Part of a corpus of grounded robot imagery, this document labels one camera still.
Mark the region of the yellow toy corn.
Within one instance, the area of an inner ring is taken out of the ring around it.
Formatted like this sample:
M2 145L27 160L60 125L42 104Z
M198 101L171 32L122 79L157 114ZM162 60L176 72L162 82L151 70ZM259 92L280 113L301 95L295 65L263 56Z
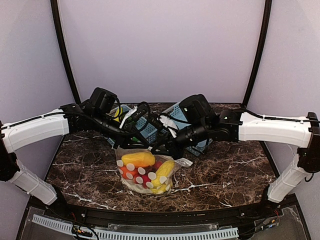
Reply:
M167 160L164 162L158 170L155 172L157 181L160 180L160 177L167 177L169 173L173 170L175 162L173 160Z

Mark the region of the clear dotted zip top bag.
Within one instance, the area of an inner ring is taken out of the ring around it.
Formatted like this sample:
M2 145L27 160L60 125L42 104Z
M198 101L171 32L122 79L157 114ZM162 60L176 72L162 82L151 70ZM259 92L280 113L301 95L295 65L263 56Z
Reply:
M123 148L117 148L114 150L115 157L116 157L116 165L119 171L119 167L126 166L126 168L130 171L133 171L134 169L137 169L138 174L140 175L147 175L150 179L150 182L147 183L148 188L144 188L141 184L135 184L133 180L124 179L120 174L121 182L124 186L126 186L129 190L144 194L144 195L168 195L173 190L173 180L172 177L175 172L177 172L180 168L189 168L193 165L193 162L186 159L186 158L180 158L177 160L174 160L170 156L166 155L159 155L159 154L152 154L149 149L123 149ZM126 154L132 154L132 153L138 153L138 152L149 152L152 155L155 156L155 164L148 167L135 167L133 164L124 165L123 161L121 160L123 155ZM174 168L169 173L167 177L161 176L160 180L156 180L157 175L156 171L158 168L166 161L174 161ZM163 193L163 194L153 194L150 189L159 187L160 185L164 184L166 181L172 180L172 188L170 191Z

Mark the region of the orange toy fruit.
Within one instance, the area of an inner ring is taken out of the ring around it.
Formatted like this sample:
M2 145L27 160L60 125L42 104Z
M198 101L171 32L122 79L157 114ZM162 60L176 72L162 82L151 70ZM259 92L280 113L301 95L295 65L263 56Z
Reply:
M125 180L133 180L136 175L138 175L138 170L128 170L126 166L118 167L121 176Z

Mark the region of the red toy strawberry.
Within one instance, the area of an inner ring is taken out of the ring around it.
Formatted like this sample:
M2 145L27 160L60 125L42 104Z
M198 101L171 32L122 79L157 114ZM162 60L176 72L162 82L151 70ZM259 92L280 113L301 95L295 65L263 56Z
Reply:
M133 177L133 182L142 185L144 188L148 188L147 183L150 181L151 180L147 175L137 174Z

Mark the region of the yellow toy lemon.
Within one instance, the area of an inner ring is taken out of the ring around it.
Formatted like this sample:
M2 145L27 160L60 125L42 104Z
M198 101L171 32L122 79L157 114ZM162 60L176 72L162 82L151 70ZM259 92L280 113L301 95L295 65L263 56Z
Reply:
M156 188L151 188L151 192L155 195L161 195L161 194L165 194L167 192L169 192L171 190L173 186L173 182L172 180L168 180L165 183L163 183L162 185L156 187Z

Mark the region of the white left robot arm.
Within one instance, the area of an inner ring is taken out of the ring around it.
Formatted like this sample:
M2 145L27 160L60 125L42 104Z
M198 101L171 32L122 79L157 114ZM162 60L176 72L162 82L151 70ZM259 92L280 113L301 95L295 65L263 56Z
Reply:
M61 191L40 179L18 160L15 153L30 144L56 136L66 136L81 131L99 132L114 139L122 148L136 148L132 140L137 138L141 148L149 146L141 135L147 125L137 128L135 123L144 115L150 115L150 106L141 102L127 113L111 116L118 96L97 87L90 98L79 104L63 105L51 112L15 123L0 125L0 180L9 182L50 207L61 207L66 200Z

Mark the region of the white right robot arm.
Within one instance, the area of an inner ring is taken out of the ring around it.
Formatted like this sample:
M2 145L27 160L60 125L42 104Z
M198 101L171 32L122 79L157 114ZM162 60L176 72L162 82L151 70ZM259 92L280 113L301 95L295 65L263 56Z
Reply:
M179 103L187 126L167 133L151 152L177 160L187 147L211 139L216 142L263 141L297 147L291 164L266 189L266 200L280 203L306 177L320 171L320 121L316 113L279 117L259 115L246 108L217 114L203 94L191 95Z

